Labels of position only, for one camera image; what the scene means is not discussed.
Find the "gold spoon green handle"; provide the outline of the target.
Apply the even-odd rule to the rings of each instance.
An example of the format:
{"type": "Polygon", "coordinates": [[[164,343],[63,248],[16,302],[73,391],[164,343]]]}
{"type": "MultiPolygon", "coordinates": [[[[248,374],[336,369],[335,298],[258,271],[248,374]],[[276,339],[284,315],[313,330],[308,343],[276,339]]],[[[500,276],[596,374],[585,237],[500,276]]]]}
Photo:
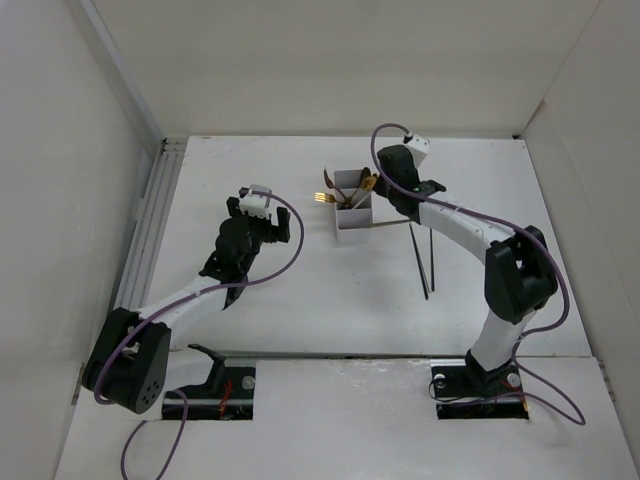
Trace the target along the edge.
{"type": "Polygon", "coordinates": [[[372,191],[377,183],[378,175],[372,174],[362,179],[359,184],[359,189],[362,191],[372,191]]]}

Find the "silver chopstick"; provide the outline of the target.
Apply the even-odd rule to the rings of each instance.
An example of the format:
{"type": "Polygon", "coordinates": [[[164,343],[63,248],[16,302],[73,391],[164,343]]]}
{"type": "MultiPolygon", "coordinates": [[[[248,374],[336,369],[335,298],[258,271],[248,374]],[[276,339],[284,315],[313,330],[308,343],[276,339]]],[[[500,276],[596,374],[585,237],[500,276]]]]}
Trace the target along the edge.
{"type": "Polygon", "coordinates": [[[385,221],[385,222],[375,222],[372,223],[370,225],[368,225],[366,228],[368,229],[374,229],[374,228],[382,228],[382,227],[388,227],[388,226],[396,226],[396,225],[403,225],[403,224],[407,224],[407,223],[411,223],[411,220],[394,220],[394,221],[385,221]]]}
{"type": "Polygon", "coordinates": [[[364,204],[371,196],[371,191],[366,192],[360,198],[356,199],[354,203],[349,207],[350,209],[358,209],[362,204],[364,204]]]}

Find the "dark grey chopstick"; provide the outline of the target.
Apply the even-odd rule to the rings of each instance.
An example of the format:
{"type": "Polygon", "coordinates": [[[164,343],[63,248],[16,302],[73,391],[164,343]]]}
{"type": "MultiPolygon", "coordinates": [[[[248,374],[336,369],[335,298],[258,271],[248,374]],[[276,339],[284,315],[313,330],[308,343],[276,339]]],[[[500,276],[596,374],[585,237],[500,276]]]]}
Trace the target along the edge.
{"type": "Polygon", "coordinates": [[[433,230],[429,229],[429,252],[430,252],[430,282],[431,290],[436,290],[436,278],[435,278],[435,255],[434,255],[434,234],[433,230]]]}
{"type": "Polygon", "coordinates": [[[415,253],[415,257],[416,257],[417,268],[418,268],[418,273],[419,273],[419,276],[420,276],[420,281],[421,281],[424,297],[425,297],[425,300],[428,301],[430,299],[428,282],[427,282],[426,273],[425,273],[425,270],[424,270],[424,265],[423,265],[423,262],[422,262],[422,259],[421,259],[420,251],[419,251],[419,248],[418,248],[417,239],[416,239],[416,236],[415,236],[415,233],[414,233],[414,230],[413,230],[413,225],[411,223],[409,224],[409,229],[410,229],[411,240],[412,240],[413,249],[414,249],[414,253],[415,253]]]}

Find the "gold fork green handle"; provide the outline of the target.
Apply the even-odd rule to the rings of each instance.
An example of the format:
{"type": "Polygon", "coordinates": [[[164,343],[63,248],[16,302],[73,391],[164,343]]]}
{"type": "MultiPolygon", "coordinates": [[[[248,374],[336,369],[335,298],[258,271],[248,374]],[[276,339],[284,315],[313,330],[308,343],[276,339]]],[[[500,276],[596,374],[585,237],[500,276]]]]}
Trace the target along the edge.
{"type": "Polygon", "coordinates": [[[314,200],[319,203],[336,204],[338,206],[344,206],[343,201],[338,200],[333,194],[325,192],[316,192],[314,194],[314,200]]]}

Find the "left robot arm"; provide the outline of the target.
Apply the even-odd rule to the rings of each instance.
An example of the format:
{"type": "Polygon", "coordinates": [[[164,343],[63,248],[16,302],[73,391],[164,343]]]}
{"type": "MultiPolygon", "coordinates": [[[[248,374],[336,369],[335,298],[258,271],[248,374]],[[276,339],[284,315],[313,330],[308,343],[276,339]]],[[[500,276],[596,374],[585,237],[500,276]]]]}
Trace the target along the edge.
{"type": "Polygon", "coordinates": [[[118,307],[106,317],[86,364],[82,385],[101,405],[147,412],[162,395],[183,385],[201,396],[217,394],[223,371],[210,362],[180,362],[170,351],[193,325],[229,308],[248,287],[261,284],[249,271],[264,244],[290,240],[290,221],[300,217],[287,201],[274,213],[270,192],[244,189],[227,201],[213,253],[186,286],[137,310],[118,307]]]}

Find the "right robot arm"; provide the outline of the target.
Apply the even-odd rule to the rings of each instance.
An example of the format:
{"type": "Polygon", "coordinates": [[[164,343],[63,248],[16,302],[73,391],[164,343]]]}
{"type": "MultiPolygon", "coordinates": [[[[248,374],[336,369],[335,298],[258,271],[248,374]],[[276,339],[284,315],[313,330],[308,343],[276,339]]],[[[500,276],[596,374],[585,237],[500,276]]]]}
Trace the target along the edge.
{"type": "Polygon", "coordinates": [[[469,252],[484,266],[488,315],[465,355],[463,381],[477,394],[495,387],[511,362],[525,327],[558,289],[542,232],[471,215],[453,203],[444,185],[422,181],[405,144],[376,153],[380,178],[374,191],[412,222],[434,230],[469,252]]]}

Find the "white three-compartment utensil holder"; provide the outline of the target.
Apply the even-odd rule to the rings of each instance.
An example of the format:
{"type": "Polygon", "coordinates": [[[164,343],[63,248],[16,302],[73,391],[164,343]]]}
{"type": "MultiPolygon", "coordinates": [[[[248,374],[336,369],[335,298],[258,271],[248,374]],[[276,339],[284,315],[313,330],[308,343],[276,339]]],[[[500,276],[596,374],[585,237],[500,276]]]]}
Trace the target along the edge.
{"type": "MultiPolygon", "coordinates": [[[[361,170],[335,170],[333,181],[347,197],[356,189],[361,170]]],[[[360,190],[352,200],[360,198],[368,191],[360,190]]],[[[335,206],[335,232],[336,240],[340,244],[363,244],[370,239],[370,229],[366,228],[373,223],[372,199],[370,198],[358,209],[335,206]]]]}

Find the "aluminium frame rail left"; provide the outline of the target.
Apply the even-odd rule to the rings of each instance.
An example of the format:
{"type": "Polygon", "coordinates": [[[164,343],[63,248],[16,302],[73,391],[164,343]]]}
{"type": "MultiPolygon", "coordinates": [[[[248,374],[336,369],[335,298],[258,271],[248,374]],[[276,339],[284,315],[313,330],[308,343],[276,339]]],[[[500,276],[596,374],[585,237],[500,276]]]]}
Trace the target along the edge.
{"type": "Polygon", "coordinates": [[[142,155],[110,310],[120,306],[136,309],[148,299],[186,146],[185,137],[168,137],[159,142],[153,155],[142,155]]]}

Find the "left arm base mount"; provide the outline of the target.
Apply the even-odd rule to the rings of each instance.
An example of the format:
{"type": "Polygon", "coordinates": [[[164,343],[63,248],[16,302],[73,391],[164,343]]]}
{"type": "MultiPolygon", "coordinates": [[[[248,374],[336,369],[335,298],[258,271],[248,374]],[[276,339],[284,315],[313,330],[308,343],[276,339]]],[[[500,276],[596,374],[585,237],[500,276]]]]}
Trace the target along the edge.
{"type": "Polygon", "coordinates": [[[190,344],[169,354],[161,418],[179,420],[186,406],[189,420],[249,421],[256,380],[254,359],[228,357],[190,344]]]}

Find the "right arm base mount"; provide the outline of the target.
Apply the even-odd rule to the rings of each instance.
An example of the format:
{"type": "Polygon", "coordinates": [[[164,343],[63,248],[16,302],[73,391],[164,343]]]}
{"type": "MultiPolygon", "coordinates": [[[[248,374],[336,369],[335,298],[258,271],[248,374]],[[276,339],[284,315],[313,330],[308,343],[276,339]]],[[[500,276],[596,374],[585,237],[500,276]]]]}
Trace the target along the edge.
{"type": "Polygon", "coordinates": [[[528,420],[519,370],[509,365],[481,380],[464,361],[431,365],[429,394],[439,420],[528,420]]]}

